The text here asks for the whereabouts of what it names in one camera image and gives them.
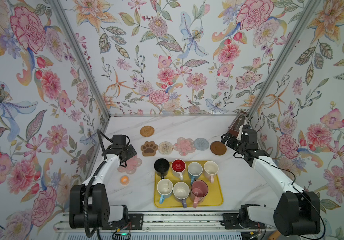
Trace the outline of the pale pink flower coaster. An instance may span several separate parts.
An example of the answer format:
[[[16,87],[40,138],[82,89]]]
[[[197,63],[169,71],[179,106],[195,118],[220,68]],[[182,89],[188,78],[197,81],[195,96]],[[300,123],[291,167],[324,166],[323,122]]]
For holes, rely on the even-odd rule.
[[[126,167],[118,167],[118,172],[132,175],[136,172],[137,168],[142,165],[142,163],[143,161],[138,156],[134,156],[133,158],[126,161]]]

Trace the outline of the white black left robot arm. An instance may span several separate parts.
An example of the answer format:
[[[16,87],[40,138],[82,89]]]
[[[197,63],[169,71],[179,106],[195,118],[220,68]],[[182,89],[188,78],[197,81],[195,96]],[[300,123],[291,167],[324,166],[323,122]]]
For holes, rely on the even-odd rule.
[[[102,160],[96,170],[80,185],[70,190],[69,225],[72,229],[84,229],[87,238],[94,236],[100,240],[101,230],[114,228],[111,237],[127,228],[130,215],[126,205],[110,205],[106,186],[114,170],[126,168],[127,161],[137,155],[125,135],[107,137],[97,131],[102,148]]]

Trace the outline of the woven rattan round coaster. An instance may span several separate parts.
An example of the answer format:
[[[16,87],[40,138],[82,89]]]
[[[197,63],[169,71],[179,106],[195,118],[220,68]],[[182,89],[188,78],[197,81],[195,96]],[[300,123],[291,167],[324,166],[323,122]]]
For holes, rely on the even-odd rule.
[[[154,133],[155,129],[152,126],[144,126],[140,130],[141,136],[145,138],[151,137]]]

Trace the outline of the small orange ball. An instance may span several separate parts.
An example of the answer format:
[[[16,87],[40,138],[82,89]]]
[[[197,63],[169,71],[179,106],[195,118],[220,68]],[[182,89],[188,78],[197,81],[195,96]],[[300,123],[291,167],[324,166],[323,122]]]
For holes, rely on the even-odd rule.
[[[129,182],[130,182],[130,179],[129,179],[128,176],[122,176],[122,177],[120,178],[120,183],[121,183],[123,186],[128,185]]]

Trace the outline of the cork paw print coaster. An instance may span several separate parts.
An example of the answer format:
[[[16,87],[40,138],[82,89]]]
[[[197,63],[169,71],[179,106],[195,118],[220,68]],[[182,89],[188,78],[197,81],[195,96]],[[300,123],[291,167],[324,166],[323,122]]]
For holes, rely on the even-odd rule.
[[[159,146],[154,141],[146,141],[141,146],[142,155],[144,157],[153,157],[156,155]]]

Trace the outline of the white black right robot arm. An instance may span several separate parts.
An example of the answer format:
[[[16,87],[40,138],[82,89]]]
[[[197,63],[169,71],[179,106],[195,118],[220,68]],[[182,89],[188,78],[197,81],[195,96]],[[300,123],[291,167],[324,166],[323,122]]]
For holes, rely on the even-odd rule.
[[[283,236],[300,236],[320,240],[325,236],[326,224],[320,214],[320,199],[314,192],[306,192],[287,174],[292,171],[278,167],[272,158],[258,148],[257,132],[249,125],[233,123],[221,142],[235,151],[236,159],[245,160],[258,172],[278,197],[276,208],[242,205],[238,222],[243,227],[262,223],[275,227]]]

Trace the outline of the white embroidered round coaster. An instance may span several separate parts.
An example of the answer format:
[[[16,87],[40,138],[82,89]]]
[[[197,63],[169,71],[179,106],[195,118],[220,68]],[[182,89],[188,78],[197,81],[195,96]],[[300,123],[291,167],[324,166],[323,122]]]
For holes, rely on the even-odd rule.
[[[158,151],[162,155],[170,155],[173,151],[173,144],[170,142],[162,142],[159,144]]]

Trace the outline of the grey round coaster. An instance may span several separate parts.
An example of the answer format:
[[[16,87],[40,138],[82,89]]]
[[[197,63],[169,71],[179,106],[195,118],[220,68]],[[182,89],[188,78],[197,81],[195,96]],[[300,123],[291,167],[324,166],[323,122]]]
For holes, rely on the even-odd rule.
[[[209,141],[205,138],[197,138],[194,140],[194,147],[198,151],[205,151],[210,147]]]

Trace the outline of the yellow tray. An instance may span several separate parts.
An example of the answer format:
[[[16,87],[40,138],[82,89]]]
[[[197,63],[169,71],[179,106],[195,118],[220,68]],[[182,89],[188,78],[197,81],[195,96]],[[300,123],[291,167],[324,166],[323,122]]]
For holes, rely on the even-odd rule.
[[[201,202],[200,201],[198,202],[197,206],[198,207],[220,206],[224,202],[220,181],[219,181],[218,175],[214,176],[214,182],[213,183],[211,183],[210,179],[205,176],[204,165],[206,164],[206,162],[208,162],[208,161],[198,161],[198,163],[203,167],[203,173],[201,174],[201,176],[198,179],[204,181],[208,185],[208,191],[209,192],[206,195],[206,197],[203,200],[201,200]],[[186,162],[187,168],[191,163],[193,163],[193,162],[192,161]],[[176,183],[180,182],[179,181],[180,179],[173,175],[172,169],[169,170],[165,179],[169,179],[173,183],[173,186]],[[161,195],[157,191],[157,185],[158,185],[159,181],[161,181],[161,180],[162,180],[161,176],[158,176],[157,174],[155,174],[154,205],[157,208],[167,208],[167,209],[180,208],[180,209],[182,209],[183,208],[182,201],[178,201],[178,199],[174,196],[173,193],[169,198],[165,199],[163,203],[160,203]],[[189,187],[191,186],[191,184],[190,184],[191,178],[188,174],[188,170],[186,170],[184,175],[183,175],[183,182],[186,183]],[[189,196],[186,199],[186,204],[187,204],[188,208],[193,207],[193,200],[194,200],[194,198],[191,196]]]

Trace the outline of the black mug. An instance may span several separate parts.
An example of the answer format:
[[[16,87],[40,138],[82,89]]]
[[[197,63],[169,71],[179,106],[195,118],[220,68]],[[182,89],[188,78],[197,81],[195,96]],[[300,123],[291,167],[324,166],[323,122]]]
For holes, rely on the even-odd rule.
[[[154,169],[156,171],[156,175],[164,179],[170,169],[170,162],[167,159],[158,159],[154,163]]]

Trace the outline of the brown wooden metronome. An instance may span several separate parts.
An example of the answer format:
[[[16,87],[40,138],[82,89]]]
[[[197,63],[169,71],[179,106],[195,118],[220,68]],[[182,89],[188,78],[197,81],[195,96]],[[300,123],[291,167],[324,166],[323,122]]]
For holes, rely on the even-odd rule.
[[[247,117],[247,112],[241,111],[237,115],[237,117],[233,120],[227,132],[230,133],[234,137],[238,137],[239,133],[241,132],[242,127],[245,125],[246,117]]]

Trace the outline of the red interior white mug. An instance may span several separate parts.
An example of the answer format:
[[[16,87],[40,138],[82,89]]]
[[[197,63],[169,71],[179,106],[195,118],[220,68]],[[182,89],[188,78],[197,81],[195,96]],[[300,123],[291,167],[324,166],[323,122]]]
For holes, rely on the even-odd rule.
[[[183,160],[177,159],[172,162],[171,167],[173,176],[178,178],[180,181],[183,181],[186,171],[186,163]]]

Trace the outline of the brown wooden round coaster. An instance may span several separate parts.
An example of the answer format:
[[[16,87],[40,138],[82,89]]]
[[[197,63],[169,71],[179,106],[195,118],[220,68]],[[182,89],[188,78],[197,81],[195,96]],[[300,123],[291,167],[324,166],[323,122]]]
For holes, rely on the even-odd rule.
[[[210,150],[213,154],[217,156],[222,156],[226,153],[227,147],[220,141],[214,141],[210,145]]]

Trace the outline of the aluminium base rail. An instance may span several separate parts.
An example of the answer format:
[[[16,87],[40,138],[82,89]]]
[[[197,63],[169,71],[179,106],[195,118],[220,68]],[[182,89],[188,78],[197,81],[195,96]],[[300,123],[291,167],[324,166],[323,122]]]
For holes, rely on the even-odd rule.
[[[241,227],[237,223],[238,211],[162,211],[129,212],[130,224],[124,227],[131,232],[274,232],[269,225],[254,224]]]

